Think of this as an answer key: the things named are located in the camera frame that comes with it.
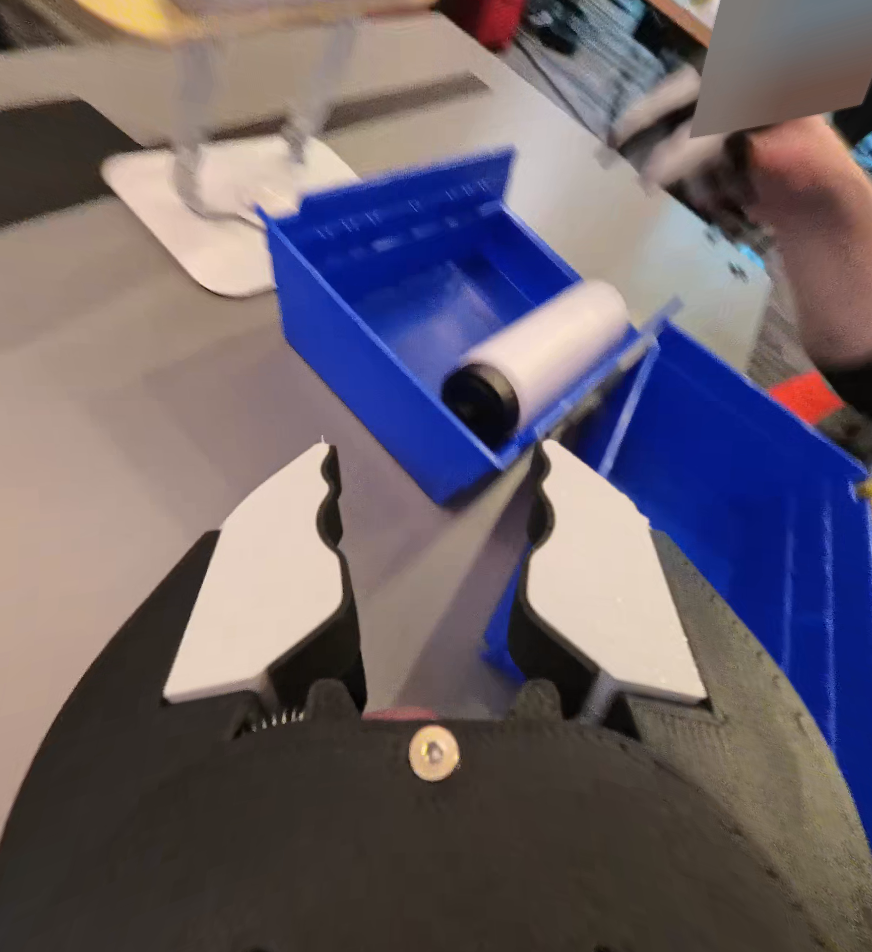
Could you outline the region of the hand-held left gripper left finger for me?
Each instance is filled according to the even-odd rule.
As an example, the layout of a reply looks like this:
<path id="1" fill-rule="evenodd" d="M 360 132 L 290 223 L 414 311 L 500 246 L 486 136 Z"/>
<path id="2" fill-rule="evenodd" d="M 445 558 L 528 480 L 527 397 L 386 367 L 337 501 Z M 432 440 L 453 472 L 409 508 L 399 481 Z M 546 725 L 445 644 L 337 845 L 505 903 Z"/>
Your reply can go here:
<path id="1" fill-rule="evenodd" d="M 336 447 L 316 443 L 226 517 L 168 673 L 166 702 L 251 693 L 267 711 L 293 712 L 305 707 L 312 684 L 329 679 L 364 710 L 340 493 Z"/>

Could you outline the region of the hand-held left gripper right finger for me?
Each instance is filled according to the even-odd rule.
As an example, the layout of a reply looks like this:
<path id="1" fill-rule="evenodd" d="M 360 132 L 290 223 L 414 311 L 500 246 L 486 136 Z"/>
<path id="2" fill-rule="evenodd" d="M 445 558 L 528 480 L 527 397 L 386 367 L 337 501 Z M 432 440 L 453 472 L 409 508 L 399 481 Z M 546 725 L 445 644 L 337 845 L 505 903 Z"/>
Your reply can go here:
<path id="1" fill-rule="evenodd" d="M 621 696 L 708 700 L 647 517 L 570 450 L 535 450 L 528 550 L 506 640 L 564 718 L 606 718 Z"/>

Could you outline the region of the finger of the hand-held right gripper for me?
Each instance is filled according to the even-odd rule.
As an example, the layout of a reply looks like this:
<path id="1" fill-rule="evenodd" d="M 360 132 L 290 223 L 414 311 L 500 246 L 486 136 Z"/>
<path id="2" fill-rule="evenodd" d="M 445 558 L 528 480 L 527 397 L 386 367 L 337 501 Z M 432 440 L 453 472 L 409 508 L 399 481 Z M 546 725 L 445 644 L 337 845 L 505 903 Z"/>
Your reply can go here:
<path id="1" fill-rule="evenodd" d="M 736 178 L 737 161 L 728 146 L 729 135 L 691 135 L 692 125 L 684 123 L 668 137 L 646 145 L 641 162 L 641 185 L 648 192 L 670 190 L 677 184 L 703 179 Z"/>
<path id="2" fill-rule="evenodd" d="M 701 73 L 682 67 L 633 101 L 609 127 L 609 148 L 616 152 L 644 149 L 690 124 L 701 91 Z"/>

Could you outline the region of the blue plastic bin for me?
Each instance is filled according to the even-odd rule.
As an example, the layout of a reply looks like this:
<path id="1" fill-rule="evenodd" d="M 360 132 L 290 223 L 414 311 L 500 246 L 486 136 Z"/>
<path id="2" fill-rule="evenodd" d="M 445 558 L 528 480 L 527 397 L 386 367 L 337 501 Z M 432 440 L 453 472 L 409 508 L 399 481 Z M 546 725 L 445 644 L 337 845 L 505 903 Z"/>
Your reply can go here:
<path id="1" fill-rule="evenodd" d="M 674 543 L 726 609 L 724 625 L 740 623 L 755 659 L 773 662 L 781 686 L 792 687 L 845 779 L 872 855 L 872 515 L 857 496 L 866 473 L 685 337 L 682 351 L 648 354 L 661 363 L 637 365 L 636 380 L 599 389 L 560 422 L 581 418 L 566 448 Z M 519 681 L 506 633 L 527 550 L 483 649 Z M 703 642 L 688 633 L 686 609 L 679 614 L 708 691 L 699 706 L 710 706 L 713 662 L 702 652 L 727 649 L 728 634 L 716 624 Z"/>
<path id="2" fill-rule="evenodd" d="M 512 148 L 387 173 L 264 218 L 287 343 L 438 505 L 508 470 L 599 389 L 689 343 L 663 308 L 503 446 L 444 405 L 466 351 L 583 279 L 509 207 Z"/>

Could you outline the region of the black bottle lid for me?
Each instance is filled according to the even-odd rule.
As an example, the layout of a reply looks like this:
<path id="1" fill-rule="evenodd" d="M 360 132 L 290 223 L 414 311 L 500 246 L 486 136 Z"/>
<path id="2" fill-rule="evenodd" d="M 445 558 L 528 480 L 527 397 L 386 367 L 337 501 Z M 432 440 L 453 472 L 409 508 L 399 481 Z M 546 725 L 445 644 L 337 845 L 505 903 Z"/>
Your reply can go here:
<path id="1" fill-rule="evenodd" d="M 497 367 L 467 363 L 442 382 L 441 397 L 449 411 L 491 449 L 516 432 L 520 404 L 513 384 Z"/>

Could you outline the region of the white bottle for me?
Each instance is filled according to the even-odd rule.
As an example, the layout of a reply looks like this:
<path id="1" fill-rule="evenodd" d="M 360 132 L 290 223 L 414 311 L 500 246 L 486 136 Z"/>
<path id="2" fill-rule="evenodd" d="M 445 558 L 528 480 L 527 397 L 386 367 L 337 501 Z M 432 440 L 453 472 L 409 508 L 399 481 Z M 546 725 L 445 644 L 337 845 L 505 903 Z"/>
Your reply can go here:
<path id="1" fill-rule="evenodd" d="M 630 330 L 621 293 L 582 281 L 466 351 L 455 369 L 488 363 L 501 370 L 518 395 L 516 434 L 617 351 Z"/>

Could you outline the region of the person's right forearm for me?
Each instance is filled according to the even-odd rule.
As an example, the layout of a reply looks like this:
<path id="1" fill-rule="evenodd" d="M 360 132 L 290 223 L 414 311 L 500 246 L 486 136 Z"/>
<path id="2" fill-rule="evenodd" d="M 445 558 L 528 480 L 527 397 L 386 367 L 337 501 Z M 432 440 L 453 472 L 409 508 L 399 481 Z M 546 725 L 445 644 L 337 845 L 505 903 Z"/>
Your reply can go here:
<path id="1" fill-rule="evenodd" d="M 872 421 L 872 180 L 820 115 L 747 134 L 751 219 L 770 232 L 801 344 Z"/>

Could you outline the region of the wooden display board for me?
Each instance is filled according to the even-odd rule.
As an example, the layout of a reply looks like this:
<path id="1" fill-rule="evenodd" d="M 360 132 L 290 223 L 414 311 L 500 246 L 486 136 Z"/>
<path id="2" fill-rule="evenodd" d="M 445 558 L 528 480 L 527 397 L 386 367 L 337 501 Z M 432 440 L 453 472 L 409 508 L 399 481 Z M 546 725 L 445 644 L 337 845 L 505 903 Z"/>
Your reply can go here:
<path id="1" fill-rule="evenodd" d="M 413 15 L 431 1 L 78 1 L 85 13 L 136 40 L 172 46 L 221 33 L 327 27 Z"/>

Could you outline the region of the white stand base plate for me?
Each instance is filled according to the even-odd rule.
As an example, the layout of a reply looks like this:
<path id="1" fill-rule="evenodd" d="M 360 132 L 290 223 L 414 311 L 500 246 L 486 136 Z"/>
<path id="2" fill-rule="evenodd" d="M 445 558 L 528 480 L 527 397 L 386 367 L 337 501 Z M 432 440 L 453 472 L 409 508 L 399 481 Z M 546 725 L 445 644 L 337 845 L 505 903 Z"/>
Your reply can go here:
<path id="1" fill-rule="evenodd" d="M 298 163 L 278 134 L 207 143 L 191 170 L 172 149 L 120 153 L 102 175 L 189 278 L 229 299 L 274 289 L 264 218 L 358 180 L 327 144 L 310 139 Z"/>

